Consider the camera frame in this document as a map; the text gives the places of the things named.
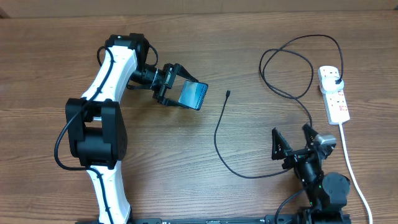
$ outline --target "white power strip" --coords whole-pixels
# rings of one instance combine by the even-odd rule
[[[343,92],[344,84],[336,85],[334,83],[334,81],[340,77],[338,69],[332,66],[322,66],[318,70],[318,76],[329,124],[339,124],[348,121],[349,113],[346,98]],[[325,80],[331,80],[332,82],[326,86]]]
[[[320,67],[318,70],[318,77],[329,124],[338,124],[340,128],[341,142],[343,143],[344,157],[346,159],[349,174],[354,182],[355,189],[358,191],[358,194],[366,207],[366,211],[369,216],[369,224],[373,224],[372,211],[365,199],[365,196],[362,194],[358,183],[356,182],[354,172],[349,162],[343,129],[343,123],[349,120],[347,101],[343,92],[344,82],[341,82],[340,84],[335,83],[335,80],[339,79],[340,75],[338,69],[332,66]]]

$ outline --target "smartphone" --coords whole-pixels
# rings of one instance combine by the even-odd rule
[[[187,80],[182,87],[178,102],[194,110],[200,110],[208,87],[206,83]]]

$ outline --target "wood grain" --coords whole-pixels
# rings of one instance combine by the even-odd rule
[[[165,108],[149,91],[125,92],[121,106],[129,144],[123,179],[136,218],[261,217],[298,191],[292,172],[258,180],[234,176],[217,157],[213,132],[229,89],[218,133],[226,162],[245,175],[281,170],[279,161],[271,161],[271,129],[278,127],[298,149],[308,118],[298,104],[265,86],[259,58],[294,37],[319,33],[333,36],[343,49],[351,114],[345,131],[356,178],[375,223],[396,223],[397,21],[394,11],[0,20],[0,223],[96,218],[90,179],[59,168],[53,145],[65,124],[66,101],[80,97],[98,72],[97,48],[110,34],[130,32],[145,34],[159,52],[159,65],[181,63],[210,86],[200,111]],[[308,57],[315,69],[340,65],[328,39],[303,39],[289,49]],[[150,53],[148,61],[154,59]],[[283,53],[266,72],[273,85],[294,95],[310,79],[306,62]],[[339,136],[327,123],[316,77],[302,102],[317,131]],[[65,140],[60,158],[78,165]],[[340,142],[324,171],[349,176]],[[302,195],[282,213],[307,203]],[[354,188],[344,211],[353,223],[366,223]]]
[[[398,0],[0,0],[10,18],[393,10]]]

